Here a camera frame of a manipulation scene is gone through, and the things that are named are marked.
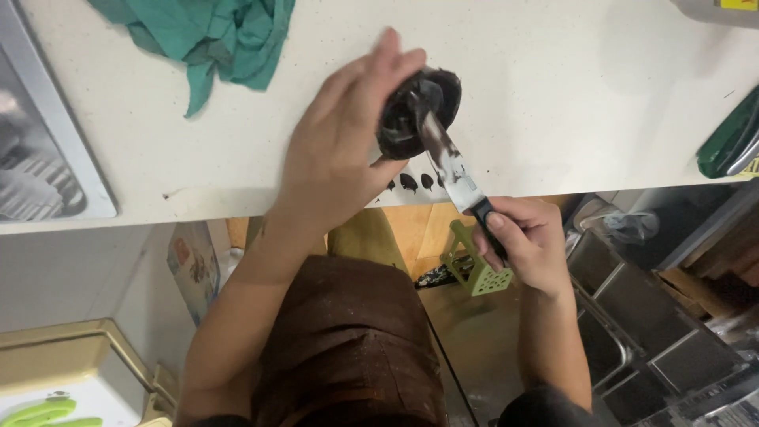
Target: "green holder with holes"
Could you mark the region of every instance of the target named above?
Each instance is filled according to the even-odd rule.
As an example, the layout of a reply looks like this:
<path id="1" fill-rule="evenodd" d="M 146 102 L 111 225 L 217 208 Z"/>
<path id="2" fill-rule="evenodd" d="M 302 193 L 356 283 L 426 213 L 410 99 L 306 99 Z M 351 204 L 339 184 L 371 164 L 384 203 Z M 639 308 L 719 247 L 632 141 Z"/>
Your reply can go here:
<path id="1" fill-rule="evenodd" d="M 451 273 L 472 296 L 506 289 L 512 281 L 514 272 L 511 268 L 504 268 L 496 273 L 485 258 L 477 254 L 477 248 L 472 242 L 473 229 L 474 226 L 466 227 L 460 220 L 451 221 L 453 240 L 448 250 L 440 255 L 440 260 L 448 266 Z M 466 260 L 461 260 L 461 257 L 455 255 L 459 243 L 464 246 L 467 255 L 470 256 Z"/>

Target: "forearm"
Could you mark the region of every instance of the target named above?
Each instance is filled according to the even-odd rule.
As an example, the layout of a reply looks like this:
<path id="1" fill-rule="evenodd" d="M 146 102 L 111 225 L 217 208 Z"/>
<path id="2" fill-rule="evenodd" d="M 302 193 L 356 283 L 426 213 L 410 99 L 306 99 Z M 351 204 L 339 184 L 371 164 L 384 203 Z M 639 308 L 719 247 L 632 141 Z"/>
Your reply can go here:
<path id="1" fill-rule="evenodd" d="M 548 296 L 521 287 L 519 368 L 526 389 L 540 383 L 563 391 L 577 405 L 591 410 L 591 378 L 577 324 L 575 295 L 569 283 Z"/>
<path id="2" fill-rule="evenodd" d="M 290 283 L 316 237 L 298 219 L 271 211 L 193 338 L 183 387 L 208 390 L 254 364 Z"/>

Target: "knife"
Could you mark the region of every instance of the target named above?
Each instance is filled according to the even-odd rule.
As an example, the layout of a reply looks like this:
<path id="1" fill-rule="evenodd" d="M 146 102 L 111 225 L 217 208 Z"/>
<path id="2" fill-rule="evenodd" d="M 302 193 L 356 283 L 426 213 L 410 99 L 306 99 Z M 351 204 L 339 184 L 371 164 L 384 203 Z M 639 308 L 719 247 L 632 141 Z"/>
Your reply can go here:
<path id="1" fill-rule="evenodd" d="M 485 223 L 487 214 L 494 211 L 493 205 L 467 172 L 461 152 L 453 144 L 427 100 L 414 91 L 411 91 L 410 98 L 410 107 L 416 113 L 419 139 L 422 140 L 430 163 L 440 177 L 456 210 L 464 212 L 469 209 L 482 227 L 488 242 L 495 249 L 496 255 L 506 265 L 506 249 L 488 230 Z"/>

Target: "person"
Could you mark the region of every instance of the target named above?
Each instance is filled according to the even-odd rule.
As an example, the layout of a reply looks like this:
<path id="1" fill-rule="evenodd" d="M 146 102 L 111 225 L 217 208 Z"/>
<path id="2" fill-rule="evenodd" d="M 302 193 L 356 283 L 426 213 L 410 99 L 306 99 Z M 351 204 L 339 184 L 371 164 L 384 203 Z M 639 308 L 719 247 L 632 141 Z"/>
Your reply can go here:
<path id="1" fill-rule="evenodd" d="M 373 250 L 388 239 L 387 219 L 364 209 L 408 162 L 367 157 L 387 97 L 425 61 L 421 49 L 401 53 L 388 29 L 371 53 L 326 79 L 293 131 L 275 203 L 193 338 L 177 425 L 447 425 L 424 308 L 402 261 L 387 261 L 399 259 L 397 245 Z M 490 202 L 488 228 L 523 283 L 525 392 L 499 425 L 591 425 L 559 209 Z M 361 233 L 377 240 L 357 242 Z M 310 255 L 326 234 L 329 255 Z M 481 229 L 473 239 L 504 268 Z"/>

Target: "white countertop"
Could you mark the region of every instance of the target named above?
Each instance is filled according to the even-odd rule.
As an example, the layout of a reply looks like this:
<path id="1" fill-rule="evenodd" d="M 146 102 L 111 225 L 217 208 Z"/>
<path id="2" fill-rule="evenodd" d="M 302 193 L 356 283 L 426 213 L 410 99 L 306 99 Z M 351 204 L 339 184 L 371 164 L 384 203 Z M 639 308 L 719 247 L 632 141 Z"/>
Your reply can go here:
<path id="1" fill-rule="evenodd" d="M 183 65 L 140 51 L 84 0 L 21 4 L 119 215 L 0 234 L 263 213 L 321 82 L 387 25 L 461 78 L 450 134 L 488 195 L 708 182 L 697 149 L 759 83 L 759 31 L 701 24 L 665 0 L 298 0 L 269 89 L 217 81 L 186 120 Z M 407 171 L 422 172 L 424 155 Z M 372 206 L 446 200 L 437 184 L 413 194 L 395 181 Z"/>

